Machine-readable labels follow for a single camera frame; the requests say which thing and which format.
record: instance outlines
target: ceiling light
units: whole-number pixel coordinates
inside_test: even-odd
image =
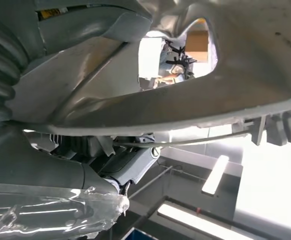
[[[253,240],[252,238],[244,236],[231,229],[225,228],[220,225],[212,223],[202,219],[191,213],[185,212],[176,207],[167,204],[162,204],[158,209],[159,214],[174,219],[192,228],[195,228],[208,235],[215,236],[222,240]]]
[[[229,158],[228,156],[219,156],[219,158],[218,158],[214,167],[212,169],[210,176],[202,187],[202,192],[213,196],[229,161]]]

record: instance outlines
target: cardboard box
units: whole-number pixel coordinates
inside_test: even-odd
[[[207,31],[189,32],[186,42],[186,54],[198,62],[207,63],[208,61],[208,42]]]

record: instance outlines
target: plastic wrap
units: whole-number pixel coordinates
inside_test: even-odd
[[[124,195],[0,183],[0,239],[69,239],[108,230],[129,207]]]

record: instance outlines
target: cable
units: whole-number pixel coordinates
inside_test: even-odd
[[[218,140],[227,139],[227,138],[238,138],[244,137],[247,134],[250,133],[249,130],[240,131],[226,135],[220,136],[212,136],[207,138],[199,138],[199,139],[192,139],[186,141],[174,141],[174,142],[146,142],[146,143],[139,143],[139,142],[114,142],[115,146],[121,146],[121,147],[131,147],[131,148],[158,148],[158,147],[172,147],[172,146],[180,146],[180,145],[198,145],[198,144],[207,144]]]

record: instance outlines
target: bolt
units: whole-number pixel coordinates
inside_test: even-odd
[[[151,153],[155,158],[158,158],[160,155],[160,152],[161,152],[161,149],[158,147],[152,147],[152,149],[151,150]]]

